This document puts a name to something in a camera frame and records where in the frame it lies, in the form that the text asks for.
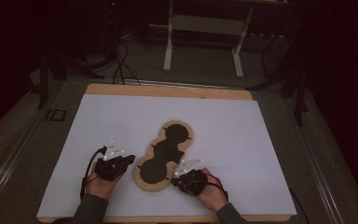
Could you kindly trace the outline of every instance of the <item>sleeve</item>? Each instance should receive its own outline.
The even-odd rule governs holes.
[[[101,224],[109,202],[92,194],[86,194],[68,224]]]
[[[232,203],[226,204],[219,211],[217,211],[216,214],[222,224],[248,223],[241,217],[240,213],[238,213]]]

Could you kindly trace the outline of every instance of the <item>dark background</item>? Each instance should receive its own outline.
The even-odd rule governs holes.
[[[72,57],[95,49],[89,43],[95,42],[90,40],[95,35],[84,34],[101,32],[93,29],[104,19],[103,2],[77,2],[78,14],[70,1],[0,1],[0,118],[32,88],[28,75],[39,66],[43,36]],[[148,23],[167,23],[168,1],[128,0],[122,4],[123,21],[140,36],[147,37]],[[297,53],[308,60],[307,86],[358,183],[358,1],[323,1],[320,5],[324,9],[312,14],[296,41]],[[267,16],[263,10],[257,13],[258,18]],[[263,32],[268,24],[265,20],[251,25]],[[290,66],[296,59],[289,55],[286,61]]]

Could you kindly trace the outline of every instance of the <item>cable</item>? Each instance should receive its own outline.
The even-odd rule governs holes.
[[[291,186],[289,186],[289,191],[293,195],[293,197],[295,198],[296,202],[298,203],[298,206],[300,207],[300,210],[301,210],[302,214],[304,215],[305,220],[307,221],[308,224],[310,224],[310,220],[308,219],[308,216],[305,213],[305,210],[304,210],[303,206],[301,205],[300,200],[295,195],[295,192],[292,190]]]
[[[89,171],[90,171],[92,162],[94,161],[94,159],[98,155],[98,153],[102,153],[104,155],[106,153],[106,150],[107,150],[107,147],[101,147],[92,155],[91,159],[89,160],[89,165],[87,166],[86,173],[84,174],[84,177],[81,181],[80,200],[83,199],[83,196],[86,194],[86,185],[88,185],[92,180],[94,180],[96,178],[95,177],[91,181],[87,182],[87,176],[89,175]]]

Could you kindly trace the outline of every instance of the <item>human hand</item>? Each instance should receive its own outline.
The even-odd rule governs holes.
[[[110,196],[112,195],[113,189],[115,188],[115,185],[122,177],[119,176],[113,181],[104,180],[95,174],[96,163],[92,165],[92,172],[87,176],[87,185],[86,185],[86,192],[88,194],[96,195],[100,198],[104,198],[106,200],[109,200]]]
[[[208,182],[221,186],[219,180],[211,176],[211,173],[207,168],[203,168],[202,172],[208,177]],[[214,212],[219,211],[223,206],[228,204],[225,193],[221,189],[212,185],[206,185],[205,189],[197,195],[197,198],[203,203],[203,205],[205,205],[205,207]]]

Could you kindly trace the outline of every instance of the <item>white paper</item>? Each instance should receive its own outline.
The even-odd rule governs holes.
[[[194,140],[183,160],[203,159],[241,215],[295,215],[296,209],[257,102],[146,96],[84,95],[38,217],[71,217],[92,154],[111,140],[141,159],[172,119],[188,123]],[[107,217],[209,216],[197,199],[169,186],[146,192],[132,177],[114,190]]]

